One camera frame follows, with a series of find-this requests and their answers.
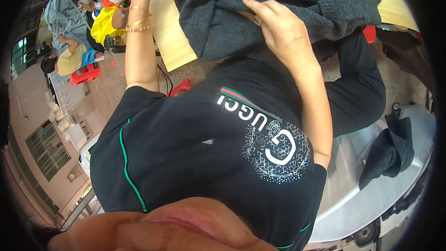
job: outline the electric cord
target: electric cord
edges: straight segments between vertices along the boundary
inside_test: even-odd
[[[170,93],[172,92],[172,89],[174,88],[174,84],[172,83],[172,80],[170,79],[170,77],[163,71],[161,66],[158,64],[157,64],[157,66],[158,66],[158,69],[163,74],[164,80],[166,81],[166,95],[170,96]]]

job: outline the black t-shirt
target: black t-shirt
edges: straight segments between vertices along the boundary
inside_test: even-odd
[[[92,150],[104,210],[213,198],[275,247],[308,242],[326,180],[300,130],[296,88],[275,69],[225,62],[181,97],[128,89]]]

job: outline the gold bracelet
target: gold bracelet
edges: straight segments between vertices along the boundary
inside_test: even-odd
[[[127,32],[142,32],[144,30],[147,30],[147,29],[151,28],[152,26],[153,26],[153,23],[150,23],[149,25],[146,25],[144,27],[136,27],[136,28],[126,27],[125,30]]]
[[[142,11],[144,11],[144,12],[147,12],[147,11],[148,11],[148,10],[146,10],[146,9],[144,9],[144,8],[139,7],[139,6],[130,6],[130,8],[131,8],[131,9],[136,9],[136,10],[142,10]]]
[[[148,19],[150,19],[150,17],[142,19],[142,20],[139,20],[139,21],[135,21],[134,23],[131,23],[131,24],[127,25],[127,28],[130,28],[130,27],[133,27],[133,26],[137,26],[137,25],[141,24],[142,22],[144,22],[145,20],[148,20]]]

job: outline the mouth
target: mouth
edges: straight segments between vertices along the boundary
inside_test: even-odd
[[[144,216],[143,221],[181,226],[227,246],[233,245],[230,233],[224,225],[219,225],[220,219],[215,213],[198,209],[187,200],[159,207]]]

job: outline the building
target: building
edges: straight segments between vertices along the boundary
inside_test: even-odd
[[[49,84],[40,69],[43,56],[36,43],[47,1],[32,0],[11,41],[11,55],[3,57],[11,65],[2,72],[10,99],[4,161],[11,189],[26,215],[42,224],[63,226],[91,190],[91,183],[79,167],[73,143],[61,139],[57,125],[48,120],[45,92]]]

